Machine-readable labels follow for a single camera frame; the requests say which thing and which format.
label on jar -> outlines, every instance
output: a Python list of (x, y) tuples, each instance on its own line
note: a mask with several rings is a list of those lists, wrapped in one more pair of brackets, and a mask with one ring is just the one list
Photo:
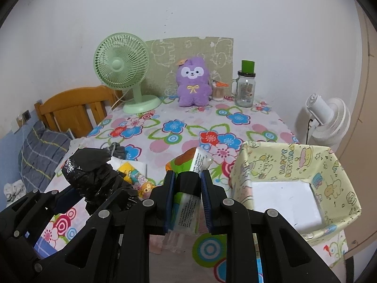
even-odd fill
[(242, 100), (246, 103), (251, 103), (253, 100), (253, 84), (241, 83), (240, 94)]

yellow printed box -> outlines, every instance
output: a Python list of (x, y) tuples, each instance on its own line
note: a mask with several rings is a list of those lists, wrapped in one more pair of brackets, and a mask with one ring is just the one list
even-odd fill
[(310, 244), (331, 239), (361, 215), (352, 184), (329, 147), (247, 141), (230, 175), (233, 198), (253, 209), (252, 181), (310, 183), (323, 216), (323, 228), (302, 234)]

white fan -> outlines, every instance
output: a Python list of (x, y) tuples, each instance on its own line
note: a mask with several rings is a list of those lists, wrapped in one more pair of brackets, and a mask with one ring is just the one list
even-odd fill
[(333, 146), (339, 143), (349, 128), (351, 114), (342, 99), (331, 98), (324, 101), (320, 95), (312, 94), (306, 107), (313, 115), (308, 139), (313, 137), (319, 146)]

gray plaid cushion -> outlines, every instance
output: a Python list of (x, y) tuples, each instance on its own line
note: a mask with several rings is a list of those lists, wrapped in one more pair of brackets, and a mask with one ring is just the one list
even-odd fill
[(69, 149), (70, 140), (67, 134), (48, 130), (42, 121), (36, 122), (18, 155), (18, 167), (27, 192), (34, 188), (45, 191)]

power cord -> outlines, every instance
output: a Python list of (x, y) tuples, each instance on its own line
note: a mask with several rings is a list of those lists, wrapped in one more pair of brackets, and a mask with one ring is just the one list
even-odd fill
[(128, 88), (127, 90), (125, 90), (125, 92), (123, 93), (123, 96), (121, 96), (120, 98), (118, 98), (118, 96), (116, 95), (116, 92), (115, 92), (115, 90), (114, 90), (114, 95), (115, 95), (115, 97), (116, 97), (118, 100), (117, 100), (117, 101), (114, 103), (114, 105), (110, 108), (111, 111), (112, 111), (113, 108), (118, 104), (119, 101), (122, 101), (122, 99), (125, 97), (125, 95), (127, 95), (127, 93), (128, 93), (130, 90), (131, 90), (131, 88)]
[(23, 164), (24, 164), (24, 157), (23, 157), (23, 150), (24, 150), (24, 144), (25, 144), (25, 137), (24, 137), (24, 124), (23, 124), (23, 118), (21, 119), (22, 120), (22, 151), (21, 151), (21, 179), (23, 181), (23, 174), (22, 174), (22, 171), (23, 171)]
[(308, 144), (308, 140), (309, 140), (309, 130), (310, 130), (310, 123), (313, 121), (313, 119), (310, 119), (309, 122), (308, 122), (308, 131), (307, 131), (307, 139), (306, 139), (306, 143), (305, 144)]

